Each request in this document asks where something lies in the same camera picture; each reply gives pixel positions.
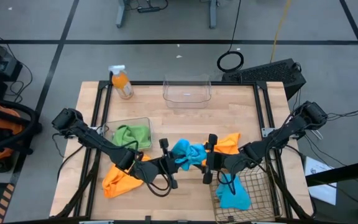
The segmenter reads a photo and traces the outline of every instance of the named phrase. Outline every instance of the clear plastic container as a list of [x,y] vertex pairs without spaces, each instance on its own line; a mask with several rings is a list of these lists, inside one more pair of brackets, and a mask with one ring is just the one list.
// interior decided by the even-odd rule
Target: clear plastic container
[[209,75],[165,75],[163,98],[169,108],[205,108],[211,99]]
[[121,120],[121,121],[111,121],[107,122],[104,125],[104,138],[106,138],[108,141],[112,142],[114,138],[114,134],[116,130],[121,126],[146,126],[150,130],[149,134],[149,140],[150,145],[139,147],[139,151],[148,150],[152,147],[152,135],[153,135],[153,129],[152,129],[152,123],[149,118],[135,118],[135,119],[127,119],[127,120]]

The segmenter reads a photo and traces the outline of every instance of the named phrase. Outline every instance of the orange towel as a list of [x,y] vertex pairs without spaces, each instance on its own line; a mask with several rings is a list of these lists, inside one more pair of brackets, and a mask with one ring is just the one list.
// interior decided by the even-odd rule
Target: orange towel
[[[150,160],[149,156],[144,155],[142,161]],[[117,197],[143,184],[143,180],[138,180],[119,170],[113,164],[103,180],[104,196],[106,198]]]
[[240,139],[240,133],[233,133],[226,136],[226,138],[217,141],[214,151],[221,152],[225,154],[237,154],[239,153],[238,150],[238,142]]

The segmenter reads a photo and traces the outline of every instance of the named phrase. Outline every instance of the blue towel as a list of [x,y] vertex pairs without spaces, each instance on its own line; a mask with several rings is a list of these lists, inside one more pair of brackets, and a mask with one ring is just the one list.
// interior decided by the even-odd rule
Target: blue towel
[[175,163],[181,164],[183,170],[189,170],[190,165],[201,164],[206,159],[206,151],[202,144],[190,145],[186,139],[179,140],[172,149],[176,155],[184,155],[181,159],[176,159]]
[[[225,174],[228,181],[231,180],[230,174]],[[238,176],[234,178],[234,189],[236,194],[233,195],[230,191],[230,188],[227,184],[219,184],[218,189],[216,189],[216,195],[221,202],[221,208],[237,208],[239,210],[247,210],[251,205],[251,200],[248,193],[241,185],[240,179]]]

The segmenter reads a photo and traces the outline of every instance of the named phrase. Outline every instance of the wire basket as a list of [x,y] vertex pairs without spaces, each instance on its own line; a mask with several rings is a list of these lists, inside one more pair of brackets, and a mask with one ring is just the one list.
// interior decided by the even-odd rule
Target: wire basket
[[[238,223],[246,221],[260,221],[268,218],[280,217],[282,215],[281,201],[274,184],[269,181],[272,173],[265,173],[259,166],[237,173],[240,178],[241,185],[245,188],[251,199],[251,205],[248,210],[239,210],[236,208],[221,208],[216,189],[219,186],[218,172],[213,171],[213,180],[209,185],[211,192],[212,204],[214,207],[215,220],[217,223]],[[277,195],[277,203],[273,203],[272,195]],[[278,209],[280,214],[274,215],[274,210]]]

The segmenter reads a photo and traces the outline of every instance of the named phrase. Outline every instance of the black cable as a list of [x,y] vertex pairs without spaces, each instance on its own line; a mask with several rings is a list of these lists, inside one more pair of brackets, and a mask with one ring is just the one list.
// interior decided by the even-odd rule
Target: black cable
[[[165,173],[165,175],[169,176],[168,172],[165,170],[164,166],[162,165],[161,163],[161,160],[158,161],[160,163],[160,166],[162,168],[162,171]],[[139,169],[142,173],[143,173],[143,176],[145,177],[145,183],[146,183],[146,186],[147,188],[149,188],[149,190],[155,195],[155,196],[158,196],[158,197],[165,197],[167,196],[170,192],[171,192],[171,189],[172,189],[172,183],[171,183],[171,180],[169,178],[165,179],[167,181],[167,184],[168,184],[168,190],[164,193],[164,194],[158,194],[151,186],[155,186],[155,184],[151,183],[149,184],[149,181],[147,181],[147,176],[146,176],[146,173],[144,172],[143,169]]]
[[317,145],[311,140],[311,138],[310,138],[307,134],[305,134],[305,138],[307,138],[308,140],[310,140],[311,143],[315,146],[315,148],[316,148],[319,152],[323,153],[324,155],[326,155],[326,156],[330,157],[331,159],[335,160],[336,162],[340,163],[342,166],[347,166],[346,164],[344,164],[344,163],[342,163],[341,161],[335,159],[333,156],[329,155],[328,153],[323,152],[322,150],[320,150],[320,148],[317,147]]
[[52,140],[53,140],[53,142],[55,143],[56,150],[59,152],[60,157],[64,158],[64,156],[63,156],[61,150],[59,149],[59,146],[57,145],[57,142],[56,142],[56,140],[55,140],[55,136],[57,136],[57,135],[59,135],[59,133],[53,134],[53,135],[52,135]]
[[[319,182],[320,184],[326,184],[326,183],[321,182],[321,181],[318,181],[318,180],[316,180],[316,182]],[[339,187],[335,187],[335,186],[333,186],[333,185],[331,185],[331,184],[326,184],[326,185],[328,185],[328,186],[330,186],[330,187],[332,187],[332,188],[335,188],[335,189],[339,190],[339,191],[342,192],[346,197],[348,197],[348,198],[350,198],[351,200],[353,200],[354,202],[358,203],[358,199],[356,199],[356,198],[352,197],[351,195],[349,195],[345,190],[340,189]]]
[[[223,181],[220,179],[219,174],[221,174],[221,175],[223,176],[225,182],[223,182]],[[230,178],[231,178],[231,179],[230,179],[230,181],[229,181],[229,179],[227,179],[227,177],[226,177],[226,174],[225,174],[223,171],[218,170],[218,174],[217,174],[216,178],[218,179],[218,182],[219,182],[219,183],[224,184],[224,185],[228,185],[229,190],[230,190],[230,192],[231,192],[233,195],[236,194],[236,189],[234,188],[234,179],[236,178],[236,175],[232,175],[232,174],[230,173]]]
[[347,165],[343,164],[341,161],[339,161],[339,160],[333,158],[332,156],[326,154],[325,152],[321,151],[321,150],[317,147],[317,145],[309,138],[309,136],[307,136],[307,134],[305,135],[305,139],[308,141],[311,151],[317,156],[317,158],[319,158],[319,159],[320,159],[324,164],[326,164],[327,166],[330,167],[330,165],[328,165],[328,163],[327,163],[326,161],[324,161],[324,159],[321,158],[321,157],[317,154],[316,151],[314,151],[314,149],[313,149],[313,147],[311,146],[311,143],[310,143],[310,142],[313,143],[313,145],[318,149],[319,152],[322,152],[323,154],[329,156],[330,158],[334,159],[335,161],[337,161],[338,163],[342,164],[343,166],[347,166]]
[[328,113],[327,115],[328,115],[328,118],[327,118],[328,121],[334,121],[336,119],[343,118],[343,117],[357,116],[358,110],[351,111],[351,112],[344,113],[344,114]]
[[299,91],[297,91],[297,93],[296,93],[295,103],[292,106],[292,111],[295,110],[296,103],[298,102],[298,96],[299,96]]
[[299,155],[299,157],[301,157],[301,159],[303,159],[303,157],[305,156],[305,155],[303,155],[302,152],[300,152],[299,150],[295,149],[294,147],[292,147],[290,145],[285,145],[285,147],[288,147],[288,148],[294,150],[296,153],[298,153],[298,155]]
[[84,146],[79,147],[76,151],[74,151],[73,153],[71,153],[60,165],[59,170],[57,172],[57,180],[59,180],[59,176],[60,176],[60,171],[62,171],[63,166],[65,165],[65,163],[71,158],[73,157],[75,154],[77,154]]
[[[229,50],[227,50],[226,53],[222,54],[219,58],[218,58],[218,61],[216,62],[216,65],[218,66],[219,70],[222,71],[222,72],[225,72],[225,73],[229,73],[229,72],[235,72],[239,69],[242,68],[243,64],[244,64],[244,56],[238,52],[238,51],[230,51],[231,50],[231,47],[233,45],[233,40],[234,40],[234,34],[236,33],[236,28],[237,28],[237,21],[239,19],[239,13],[240,13],[240,6],[241,6],[241,0],[239,0],[239,6],[237,8],[237,16],[236,16],[236,23],[234,24],[234,30],[233,30],[233,35],[232,35],[232,38],[231,38],[231,42],[230,42],[230,47],[229,47]],[[234,68],[230,68],[230,69],[225,69],[225,68],[222,68],[221,66],[221,60],[227,56],[227,55],[230,55],[230,54],[235,54],[235,55],[238,55],[240,57],[240,63],[234,67]]]
[[[9,46],[9,44],[6,44],[6,46],[7,46],[7,48],[9,49],[9,51],[10,51],[10,53],[12,54],[12,57],[14,58],[14,59],[16,59],[17,61],[19,61],[17,58],[16,58],[16,56],[14,55],[14,53],[13,53],[13,51],[12,51],[12,49],[11,49],[11,46]],[[22,94],[22,92],[32,83],[32,79],[33,79],[33,74],[32,74],[32,72],[31,72],[31,70],[30,70],[30,68],[25,64],[25,63],[23,63],[23,62],[20,62],[23,66],[25,66],[25,68],[26,69],[28,69],[28,71],[30,72],[30,82],[28,83],[28,84],[26,84],[26,85],[22,85],[22,87],[19,89],[19,91],[17,91],[17,92],[15,92],[15,91],[13,91],[12,90],[12,86],[15,84],[15,83],[17,83],[17,82],[22,82],[22,81],[15,81],[15,82],[13,82],[12,84],[11,84],[11,86],[9,87],[9,89],[10,89],[10,91],[11,92],[13,92],[13,95],[14,96],[16,96],[16,98],[14,99],[14,102],[15,103],[21,103],[22,102],[22,100],[23,100],[23,97],[21,96],[21,94]]]
[[165,3],[166,3],[165,6],[161,7],[160,10],[164,10],[164,9],[166,9],[168,7],[168,0],[165,0]]
[[[165,179],[165,181],[168,183],[168,178],[167,178],[164,174],[162,174],[161,176],[162,176],[162,177]],[[156,189],[161,190],[161,191],[167,190],[167,189],[169,188],[169,184],[167,184],[167,186],[166,186],[165,188],[160,188],[160,187],[158,187],[157,185],[155,185],[154,183],[150,183],[150,185],[153,186],[153,187],[155,187]]]

